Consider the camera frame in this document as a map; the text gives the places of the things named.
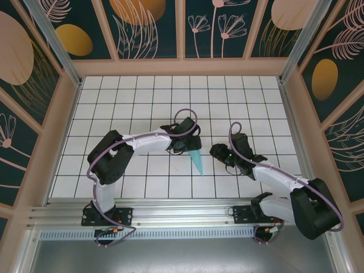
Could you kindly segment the aluminium mounting rail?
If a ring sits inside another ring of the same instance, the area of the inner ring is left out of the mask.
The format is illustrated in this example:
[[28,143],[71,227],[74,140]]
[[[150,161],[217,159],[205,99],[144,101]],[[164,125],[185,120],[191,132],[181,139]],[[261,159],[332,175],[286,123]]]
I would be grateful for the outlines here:
[[[28,229],[81,229],[82,210],[91,198],[49,198],[31,208]],[[232,206],[249,205],[246,198],[117,198],[117,207],[133,208],[136,228],[233,226]]]

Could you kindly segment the grey metal sheet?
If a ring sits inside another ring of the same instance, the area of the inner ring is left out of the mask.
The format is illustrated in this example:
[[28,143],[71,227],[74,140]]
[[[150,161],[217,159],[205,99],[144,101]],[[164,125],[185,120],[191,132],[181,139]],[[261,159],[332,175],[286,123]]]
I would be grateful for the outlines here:
[[40,241],[30,273],[346,273],[325,237],[294,227],[270,245],[251,238],[128,239],[109,249],[93,241]]

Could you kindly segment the aluminium corner post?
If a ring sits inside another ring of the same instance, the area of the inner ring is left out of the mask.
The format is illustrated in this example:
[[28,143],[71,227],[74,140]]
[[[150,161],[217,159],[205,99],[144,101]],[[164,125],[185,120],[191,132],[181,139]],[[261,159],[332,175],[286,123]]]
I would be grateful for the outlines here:
[[61,40],[59,39],[53,25],[46,17],[43,8],[37,0],[23,0],[27,6],[29,12],[33,15],[35,22],[38,24],[40,30],[44,34],[45,38],[49,41],[51,48],[54,50],[57,58],[63,65],[63,68],[71,78],[72,82],[79,87],[82,82],[82,78],[77,73],[75,66],[72,63],[67,51],[65,50]]
[[313,10],[309,14],[309,17],[297,39],[293,45],[288,59],[279,75],[279,83],[283,85],[292,74],[299,59],[303,55],[305,49],[308,47],[315,32],[317,31],[321,21],[328,12],[332,0],[318,0],[314,5]]

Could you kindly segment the dark panel orange disc leaves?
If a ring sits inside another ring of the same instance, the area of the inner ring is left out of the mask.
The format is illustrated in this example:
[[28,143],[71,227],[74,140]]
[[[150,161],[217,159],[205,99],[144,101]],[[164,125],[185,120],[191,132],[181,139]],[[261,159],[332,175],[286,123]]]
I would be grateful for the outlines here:
[[101,1],[120,60],[177,58],[176,0]]

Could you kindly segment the dark panel flower and stems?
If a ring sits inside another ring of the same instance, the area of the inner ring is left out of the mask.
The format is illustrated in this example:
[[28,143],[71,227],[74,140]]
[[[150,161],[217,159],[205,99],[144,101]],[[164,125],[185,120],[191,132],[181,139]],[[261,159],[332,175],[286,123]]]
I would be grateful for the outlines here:
[[0,101],[0,204],[14,206],[38,134]]

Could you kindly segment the dark panel pink flowers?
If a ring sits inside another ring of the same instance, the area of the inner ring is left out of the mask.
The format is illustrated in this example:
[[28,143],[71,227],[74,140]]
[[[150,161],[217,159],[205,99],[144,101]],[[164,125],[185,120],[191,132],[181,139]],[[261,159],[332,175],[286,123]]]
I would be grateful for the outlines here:
[[185,57],[242,57],[257,0],[186,0]]

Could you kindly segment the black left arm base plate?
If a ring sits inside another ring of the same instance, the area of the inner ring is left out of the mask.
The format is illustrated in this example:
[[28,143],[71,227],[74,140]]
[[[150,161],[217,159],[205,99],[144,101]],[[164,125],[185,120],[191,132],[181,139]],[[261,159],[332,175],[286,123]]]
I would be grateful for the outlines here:
[[[113,208],[108,212],[105,212],[106,217],[118,222],[119,224],[131,225],[133,217],[132,208]],[[95,207],[87,207],[82,210],[82,226],[111,226],[112,222],[105,219]]]

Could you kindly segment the aluminium side rail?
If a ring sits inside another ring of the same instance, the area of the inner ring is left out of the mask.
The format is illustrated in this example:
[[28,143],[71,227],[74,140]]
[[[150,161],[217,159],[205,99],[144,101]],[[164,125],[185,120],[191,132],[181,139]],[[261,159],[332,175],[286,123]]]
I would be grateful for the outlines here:
[[298,163],[301,170],[301,176],[310,180],[316,178],[316,174],[313,170],[311,161],[308,156],[308,150],[306,148],[303,135],[299,128],[298,120],[294,113],[287,89],[284,84],[278,83],[283,106],[287,116],[288,125],[291,131],[293,145],[295,147]]

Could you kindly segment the light blue cloth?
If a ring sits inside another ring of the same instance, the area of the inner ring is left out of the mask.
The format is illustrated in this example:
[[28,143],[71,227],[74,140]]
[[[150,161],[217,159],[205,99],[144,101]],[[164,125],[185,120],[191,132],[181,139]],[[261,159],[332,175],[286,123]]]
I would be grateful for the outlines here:
[[201,176],[204,175],[203,173],[203,168],[202,168],[202,161],[201,161],[201,154],[199,150],[193,150],[193,151],[189,151],[189,156],[192,159],[195,167],[197,168],[199,174]]

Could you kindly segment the dark panel large pale disc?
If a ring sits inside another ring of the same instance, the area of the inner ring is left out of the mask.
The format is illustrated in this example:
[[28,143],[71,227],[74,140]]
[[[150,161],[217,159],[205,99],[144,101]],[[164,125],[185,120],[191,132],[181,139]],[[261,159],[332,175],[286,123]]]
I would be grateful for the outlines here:
[[42,125],[59,73],[10,0],[0,0],[0,88]]

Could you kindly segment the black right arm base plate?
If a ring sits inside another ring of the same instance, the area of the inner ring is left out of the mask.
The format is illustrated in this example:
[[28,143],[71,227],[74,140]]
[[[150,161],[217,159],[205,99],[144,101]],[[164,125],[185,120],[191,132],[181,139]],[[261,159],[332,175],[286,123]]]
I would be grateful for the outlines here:
[[265,216],[260,211],[255,211],[249,205],[232,206],[229,215],[233,217],[235,224],[281,224],[281,219]]

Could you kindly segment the dark panel pink feathers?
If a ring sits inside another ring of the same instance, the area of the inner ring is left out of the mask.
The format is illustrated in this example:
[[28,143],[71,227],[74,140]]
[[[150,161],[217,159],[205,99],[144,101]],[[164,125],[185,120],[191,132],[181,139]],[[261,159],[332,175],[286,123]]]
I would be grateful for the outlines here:
[[329,115],[324,130],[350,202],[364,199],[364,87]]

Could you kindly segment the dark panel oval and feather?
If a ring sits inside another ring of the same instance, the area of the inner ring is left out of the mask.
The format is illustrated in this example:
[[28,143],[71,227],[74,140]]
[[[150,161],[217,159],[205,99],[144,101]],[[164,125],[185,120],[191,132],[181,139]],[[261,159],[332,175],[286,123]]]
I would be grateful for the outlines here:
[[364,80],[364,0],[345,0],[302,77],[321,122]]

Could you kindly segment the dark panel small orange oval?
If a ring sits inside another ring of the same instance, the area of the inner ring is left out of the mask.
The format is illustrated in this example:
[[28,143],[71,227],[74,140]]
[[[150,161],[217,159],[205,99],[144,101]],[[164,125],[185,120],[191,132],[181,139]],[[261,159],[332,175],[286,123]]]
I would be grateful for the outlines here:
[[72,60],[109,59],[91,0],[38,0]]

